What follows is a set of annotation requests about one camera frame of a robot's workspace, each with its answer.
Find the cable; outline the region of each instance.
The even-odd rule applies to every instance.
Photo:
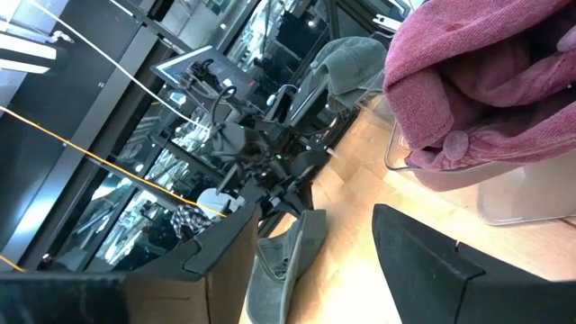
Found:
[[[184,114],[182,114],[181,112],[179,112],[176,108],[172,107],[170,104],[168,104],[167,102],[165,102],[164,100],[162,100],[159,96],[157,96],[155,93],[153,93],[152,91],[150,91],[148,88],[146,88],[140,81],[138,81],[136,79],[136,77],[132,76],[128,71],[126,71],[126,69],[124,69],[124,67],[122,67],[120,64],[116,63],[116,61],[114,61],[111,57],[109,57],[106,53],[104,53],[101,49],[99,49],[96,45],[94,45],[90,40],[88,40],[86,37],[84,37],[81,33],[79,33],[78,31],[76,31],[74,28],[70,27],[70,25],[68,25],[67,23],[63,22],[60,18],[58,18],[54,13],[51,13],[48,9],[44,8],[41,4],[38,4],[35,0],[27,0],[29,3],[31,3],[32,5],[34,5],[36,8],[38,8],[39,10],[41,10],[43,13],[47,14],[49,17],[51,17],[52,19],[56,20],[57,22],[59,22],[60,24],[62,24],[64,27],[66,27],[69,31],[71,31],[72,33],[74,33],[80,40],[85,41],[86,44],[88,44],[91,48],[95,49],[98,53],[100,53],[100,55],[102,55],[105,59],[107,59],[110,63],[112,63],[116,68],[118,68],[123,74],[126,75],[126,77],[128,77],[130,80],[132,80],[135,84],[137,84],[139,87],[142,88],[142,90],[146,91],[149,95],[151,95],[154,99],[156,99],[159,103],[163,104],[166,108],[168,108],[169,110],[171,110],[173,113],[177,114],[178,116],[182,117],[184,120],[186,120],[187,122],[190,122],[200,128],[205,129],[206,131],[209,131],[210,129],[202,124],[200,124],[197,121],[193,121],[192,119],[186,117]]]
[[[112,167],[112,168],[114,168],[114,169],[122,172],[123,174],[125,174],[126,176],[128,176],[128,177],[130,177],[130,178],[132,178],[132,179],[134,179],[134,180],[140,181],[140,182],[142,182],[142,183],[144,183],[144,184],[146,184],[146,185],[149,185],[149,186],[151,186],[151,187],[154,187],[154,188],[156,188],[156,189],[158,189],[158,190],[160,190],[160,191],[162,191],[162,192],[164,192],[164,193],[166,193],[166,194],[169,194],[169,195],[175,197],[177,200],[179,200],[179,201],[181,201],[181,202],[183,202],[183,203],[187,203],[187,204],[191,204],[191,205],[193,205],[193,206],[201,207],[201,208],[203,208],[203,209],[205,209],[205,210],[207,210],[207,211],[214,212],[214,213],[216,213],[217,215],[220,215],[220,216],[222,216],[222,217],[224,217],[224,218],[227,217],[226,215],[224,215],[223,213],[221,213],[221,212],[219,212],[219,211],[215,211],[214,209],[212,209],[212,208],[210,208],[210,207],[207,207],[207,206],[204,206],[204,205],[200,205],[198,202],[189,201],[189,200],[187,200],[187,199],[185,199],[185,198],[180,197],[180,196],[177,195],[177,194],[174,194],[174,193],[169,192],[166,188],[164,188],[164,187],[162,187],[162,186],[160,186],[160,185],[158,185],[158,184],[151,183],[151,182],[148,181],[148,180],[145,180],[145,179],[143,179],[143,178],[141,178],[141,177],[139,177],[139,176],[137,176],[137,175],[134,175],[134,174],[131,173],[130,171],[127,171],[127,170],[125,170],[125,169],[123,169],[123,168],[121,168],[121,167],[119,167],[119,166],[116,166],[114,163],[109,162],[109,161],[107,161],[107,160],[105,160],[105,159],[103,159],[103,158],[101,158],[101,157],[98,157],[96,154],[94,154],[94,153],[92,153],[92,152],[90,152],[90,151],[87,151],[87,150],[85,150],[85,149],[83,149],[83,148],[80,148],[78,145],[72,143],[71,141],[69,141],[69,140],[67,140],[67,139],[63,139],[63,138],[60,137],[58,134],[56,134],[56,133],[54,133],[54,132],[52,132],[52,131],[50,131],[50,130],[46,130],[45,128],[41,127],[40,125],[34,123],[33,121],[27,120],[26,118],[22,117],[21,115],[19,115],[19,114],[16,113],[16,112],[13,112],[13,111],[11,111],[11,110],[9,110],[9,109],[7,109],[7,108],[4,108],[3,106],[0,106],[0,111],[3,111],[3,112],[5,112],[5,113],[8,113],[8,114],[12,115],[15,119],[31,125],[33,128],[35,128],[35,129],[37,129],[37,130],[39,130],[39,131],[42,131],[42,132],[44,132],[45,134],[50,135],[50,136],[53,137],[54,139],[59,140],[59,141],[61,141],[62,143],[66,144],[66,145],[69,145],[70,147],[72,147],[72,148],[74,148],[74,149],[76,149],[76,150],[78,150],[78,151],[80,151],[80,152],[88,155],[90,158],[94,158],[94,159],[98,160],[99,162],[106,164],[108,167]]]
[[[293,87],[294,90],[296,90],[296,91],[300,90],[300,88],[299,88],[298,86],[296,86],[296,85],[286,84],[286,85],[282,85],[282,86],[278,89],[278,91],[276,91],[276,93],[279,94],[284,87],[288,87],[288,86],[289,86],[289,87]]]
[[[218,98],[216,98],[211,108],[212,124],[216,122],[216,108],[218,108],[218,104],[220,103],[220,101],[222,99],[230,99],[236,94],[237,91],[238,89],[234,85],[230,85],[222,89],[222,91],[220,91],[220,93],[218,94]]]
[[[20,268],[16,263],[8,260],[5,256],[0,255],[0,260],[6,262],[9,266],[11,266],[12,268],[14,268],[14,270],[20,271],[20,272],[26,272],[26,270]]]

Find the yellow wire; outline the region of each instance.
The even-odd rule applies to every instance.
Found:
[[[116,166],[114,163],[111,163],[111,162],[109,162],[109,161],[106,161],[105,159],[103,159],[103,158],[101,158],[101,157],[98,157],[96,154],[94,154],[94,153],[92,153],[92,152],[90,152],[90,151],[87,151],[87,150],[85,150],[85,149],[83,149],[83,148],[80,148],[78,145],[72,143],[71,141],[69,141],[69,140],[67,140],[67,139],[63,139],[62,137],[60,137],[59,135],[53,133],[52,131],[46,130],[45,128],[41,127],[40,125],[34,123],[33,121],[27,120],[26,118],[22,117],[21,115],[19,115],[19,114],[16,113],[16,112],[13,112],[13,111],[11,111],[11,110],[9,110],[9,109],[7,109],[7,108],[4,108],[3,106],[0,106],[0,110],[3,111],[3,112],[5,112],[5,113],[8,113],[8,114],[12,115],[14,118],[16,118],[17,120],[20,120],[21,122],[25,122],[25,123],[31,125],[32,127],[34,127],[35,129],[37,129],[37,130],[39,130],[39,131],[42,131],[42,132],[50,135],[51,137],[53,137],[53,138],[61,141],[62,143],[66,144],[66,145],[69,145],[69,146],[71,146],[71,147],[74,148],[74,149],[79,150],[80,152],[88,155],[89,157],[95,158],[96,160],[100,161],[101,163],[106,164],[108,167],[113,167],[113,168],[115,168],[116,170],[124,173],[126,176],[129,176],[129,177],[131,177],[132,179],[138,180],[138,181],[140,181],[140,182],[142,182],[142,183],[144,183],[144,184],[146,184],[146,185],[152,186],[152,187],[154,187],[154,188],[156,188],[156,189],[158,189],[158,190],[160,190],[160,191],[162,191],[162,192],[164,192],[164,193],[166,193],[166,194],[169,194],[169,195],[175,197],[177,200],[179,200],[179,201],[181,201],[181,202],[183,202],[183,203],[187,203],[187,204],[191,204],[191,205],[193,205],[193,206],[201,207],[201,208],[203,208],[203,209],[205,209],[205,210],[208,210],[208,211],[210,211],[210,212],[214,212],[215,214],[220,215],[221,217],[227,217],[226,215],[224,215],[223,213],[221,213],[221,212],[219,212],[219,211],[216,211],[216,210],[214,210],[214,209],[212,209],[212,208],[210,208],[210,207],[201,205],[201,204],[199,204],[198,202],[189,201],[189,200],[187,200],[187,199],[185,199],[185,198],[180,197],[180,196],[177,195],[177,194],[174,194],[174,193],[169,192],[167,189],[165,189],[164,187],[162,187],[162,186],[160,186],[160,185],[158,185],[158,184],[151,183],[151,182],[148,181],[148,180],[145,180],[145,179],[143,179],[143,178],[141,178],[141,177],[139,177],[139,176],[137,176],[137,175],[134,175],[134,174],[131,173],[130,171],[127,171],[127,170],[125,170],[125,169],[123,169],[123,168],[121,168],[121,167],[119,167],[119,166]]]
[[[9,266],[11,266],[12,268],[14,268],[15,270],[18,270],[20,272],[26,272],[26,270],[20,268],[17,264],[15,264],[14,262],[8,260],[6,257],[4,257],[3,255],[0,255],[0,260],[6,262]]]

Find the laundry basket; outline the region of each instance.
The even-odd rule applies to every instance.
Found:
[[[387,101],[374,91],[357,102],[359,109],[392,128],[384,164],[409,180],[438,192],[450,203],[470,210],[490,225],[508,225],[576,215],[576,151],[532,164],[489,162],[449,171],[407,166],[410,149]]]

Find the gray towel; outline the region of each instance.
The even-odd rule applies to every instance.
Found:
[[[310,64],[315,75],[328,75],[328,104],[348,109],[366,90],[382,91],[386,48],[366,37],[347,37],[326,44]]]

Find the white object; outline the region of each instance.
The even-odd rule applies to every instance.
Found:
[[[268,107],[272,107],[272,105],[274,104],[274,101],[276,101],[276,94],[270,94],[270,96],[268,97],[268,100],[266,100],[266,105]]]
[[[202,209],[206,216],[213,220],[220,217],[216,212],[223,212],[226,203],[230,202],[229,207],[233,212],[235,212],[244,203],[244,198],[239,197],[238,199],[234,199],[229,194],[216,193],[216,188],[209,188],[200,194],[197,202],[198,207]]]
[[[376,23],[378,27],[388,32],[394,32],[394,33],[398,31],[400,25],[402,24],[402,22],[394,20],[390,17],[386,17],[385,15],[379,13],[376,15],[376,18],[372,19],[372,22]]]

